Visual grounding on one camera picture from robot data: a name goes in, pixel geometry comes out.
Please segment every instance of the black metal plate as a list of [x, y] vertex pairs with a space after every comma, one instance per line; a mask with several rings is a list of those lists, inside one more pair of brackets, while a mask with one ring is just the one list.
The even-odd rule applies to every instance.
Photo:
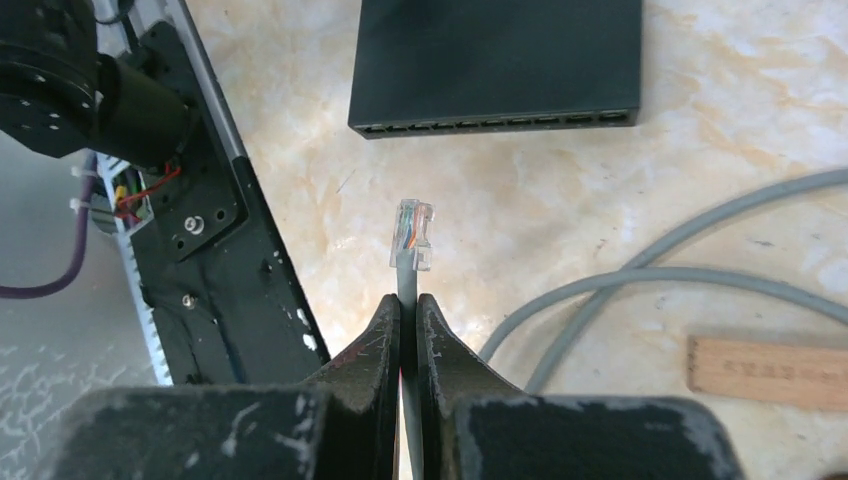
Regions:
[[[154, 32], [162, 48], [182, 49], [167, 24], [153, 27], [142, 43]], [[166, 44], [166, 39], [175, 43]], [[194, 80], [191, 85], [196, 88]], [[205, 104], [199, 110], [207, 131], [215, 131]], [[224, 158], [214, 139], [213, 145], [198, 149]], [[157, 192], [154, 221], [132, 236], [142, 291], [154, 309], [171, 376], [178, 384], [300, 381], [330, 360], [327, 347], [249, 160], [222, 165], [209, 158], [205, 164], [188, 162], [185, 177]], [[193, 185], [183, 185], [191, 179], [196, 179]], [[223, 188], [224, 179], [233, 190]], [[174, 235], [186, 236], [187, 208], [205, 208], [213, 218], [217, 209], [226, 208], [228, 220], [220, 234], [204, 235], [205, 242], [198, 239], [196, 247], [184, 246], [185, 252], [193, 250], [190, 255], [176, 254]], [[182, 305], [184, 295], [197, 299], [194, 308]]]
[[[177, 32], [167, 23], [157, 23], [140, 42], [148, 51], [128, 55], [125, 61], [196, 107], [193, 130], [179, 155], [180, 175], [150, 195], [167, 254], [183, 260], [231, 227], [243, 214], [243, 202], [224, 148], [210, 133], [215, 126]], [[158, 178], [148, 177], [148, 185]], [[188, 217], [202, 218], [203, 231], [197, 235], [186, 231]]]

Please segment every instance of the bolt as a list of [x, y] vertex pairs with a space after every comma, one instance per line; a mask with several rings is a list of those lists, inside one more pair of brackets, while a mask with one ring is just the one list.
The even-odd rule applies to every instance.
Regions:
[[197, 298], [192, 295], [185, 294], [183, 295], [183, 306], [189, 310], [194, 310], [194, 307], [197, 305]]
[[192, 235], [200, 235], [203, 233], [203, 218], [197, 215], [188, 217], [185, 219], [185, 222], [183, 222], [183, 227], [185, 227], [186, 231]]

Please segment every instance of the marble surface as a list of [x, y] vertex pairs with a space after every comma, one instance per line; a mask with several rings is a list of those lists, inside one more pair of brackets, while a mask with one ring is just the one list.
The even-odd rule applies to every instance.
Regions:
[[[479, 349], [531, 298], [616, 269], [662, 233], [759, 186], [848, 163], [848, 4], [646, 0], [643, 110], [630, 129], [368, 142], [346, 126], [359, 2], [189, 0], [331, 352], [392, 292], [402, 198], [436, 206], [423, 291]], [[807, 195], [714, 229], [664, 260], [848, 293], [848, 193]], [[570, 306], [493, 360], [523, 385]], [[848, 347], [848, 329], [703, 285], [617, 295], [547, 393], [692, 396], [692, 333]], [[848, 414], [696, 396], [752, 479], [848, 470]]]

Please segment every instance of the colored wires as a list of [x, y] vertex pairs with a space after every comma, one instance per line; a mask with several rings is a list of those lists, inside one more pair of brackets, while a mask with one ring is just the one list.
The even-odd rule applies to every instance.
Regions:
[[406, 224], [407, 233], [406, 233], [406, 241], [404, 245], [406, 245], [407, 250], [412, 248], [415, 245], [415, 217], [417, 213], [415, 213], [415, 209], [409, 209], [404, 212], [404, 223]]
[[150, 188], [139, 191], [138, 172], [127, 169], [124, 175], [126, 185], [119, 185], [115, 188], [115, 217], [127, 220], [130, 228], [140, 223], [142, 221], [139, 216], [142, 208], [141, 201], [179, 176], [180, 173], [182, 173], [181, 167], [172, 169], [170, 165], [166, 164], [165, 176], [151, 185]]

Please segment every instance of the white cable tie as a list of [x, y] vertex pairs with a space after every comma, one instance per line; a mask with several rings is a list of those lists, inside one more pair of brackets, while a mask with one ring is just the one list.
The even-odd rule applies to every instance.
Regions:
[[71, 210], [74, 211], [74, 213], [79, 213], [80, 208], [91, 209], [91, 204], [83, 202], [79, 198], [72, 198], [71, 203], [70, 203], [70, 207], [71, 207]]

